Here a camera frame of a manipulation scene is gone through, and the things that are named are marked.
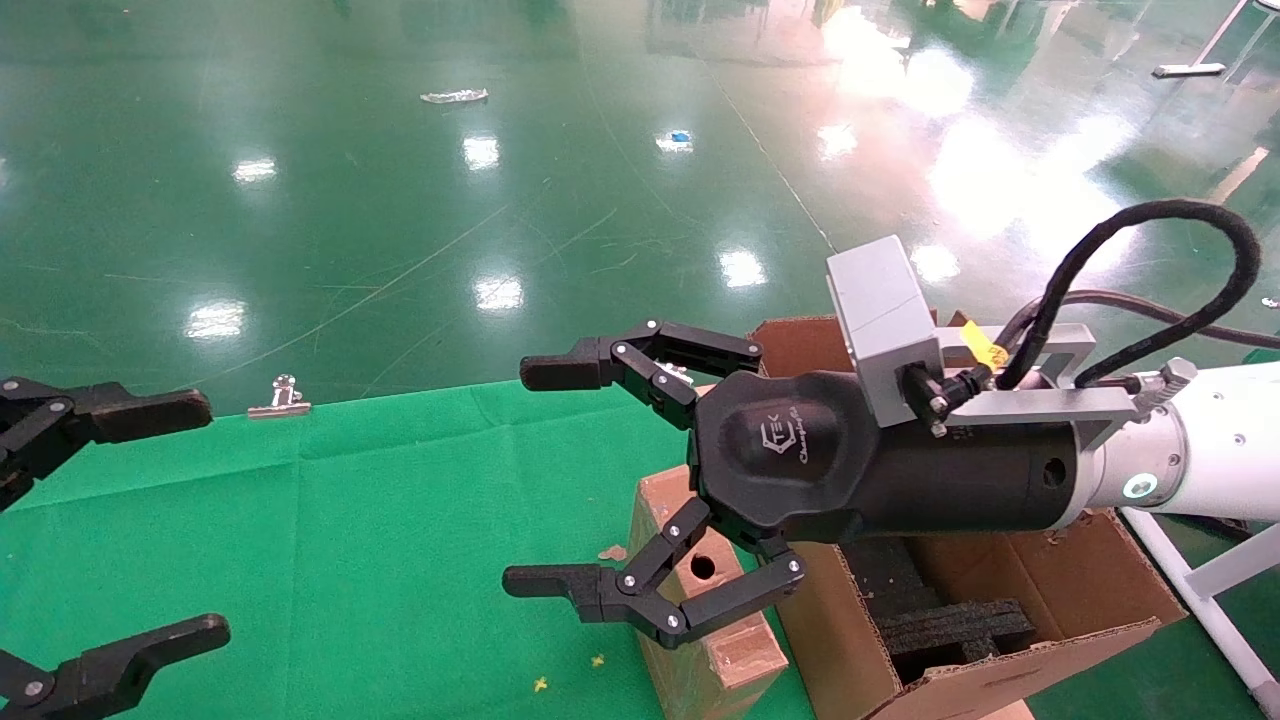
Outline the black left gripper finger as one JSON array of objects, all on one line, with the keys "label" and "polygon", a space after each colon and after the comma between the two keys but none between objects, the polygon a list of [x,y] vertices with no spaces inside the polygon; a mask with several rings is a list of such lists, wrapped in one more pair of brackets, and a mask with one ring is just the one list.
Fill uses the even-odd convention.
[{"label": "black left gripper finger", "polygon": [[137,396],[116,382],[58,388],[22,377],[1,387],[1,510],[87,445],[120,445],[212,423],[197,389]]},{"label": "black left gripper finger", "polygon": [[229,642],[229,621],[211,612],[86,650],[54,670],[3,651],[1,717],[111,717],[137,707],[161,669]]}]

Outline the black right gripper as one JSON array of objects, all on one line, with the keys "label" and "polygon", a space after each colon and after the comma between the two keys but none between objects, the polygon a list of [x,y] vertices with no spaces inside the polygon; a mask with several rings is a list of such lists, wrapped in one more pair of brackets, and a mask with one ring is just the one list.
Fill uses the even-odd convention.
[{"label": "black right gripper", "polygon": [[[686,501],[621,570],[508,566],[504,592],[563,597],[581,623],[627,623],[675,650],[794,593],[805,565],[785,539],[1044,530],[1065,516],[1079,464],[1068,423],[963,427],[943,437],[919,420],[881,427],[855,374],[746,373],[760,369],[762,356],[744,337],[649,320],[582,337],[564,354],[522,357],[525,389],[618,386],[676,429],[692,428],[701,498]],[[700,398],[680,368],[730,377]],[[758,569],[680,603],[667,600],[662,583],[718,525],[748,539]]]}]

